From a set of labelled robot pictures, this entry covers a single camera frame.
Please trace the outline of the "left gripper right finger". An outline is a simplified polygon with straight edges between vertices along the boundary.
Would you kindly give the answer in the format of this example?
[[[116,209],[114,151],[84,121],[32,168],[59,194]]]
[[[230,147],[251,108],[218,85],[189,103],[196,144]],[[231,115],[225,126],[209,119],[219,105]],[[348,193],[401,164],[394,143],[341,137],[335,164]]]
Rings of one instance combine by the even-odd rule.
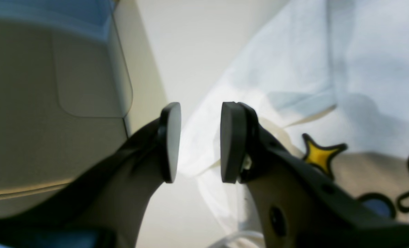
[[[244,103],[222,103],[221,177],[253,197],[268,248],[409,248],[409,224],[384,218],[291,155]]]

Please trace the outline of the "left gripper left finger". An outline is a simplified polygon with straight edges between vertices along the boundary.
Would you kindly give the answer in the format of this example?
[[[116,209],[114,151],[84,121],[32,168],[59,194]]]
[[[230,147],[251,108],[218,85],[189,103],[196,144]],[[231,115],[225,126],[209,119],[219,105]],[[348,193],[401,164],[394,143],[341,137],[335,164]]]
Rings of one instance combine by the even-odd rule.
[[[177,173],[181,105],[134,133],[67,187],[0,218],[0,248],[133,248],[151,196]]]

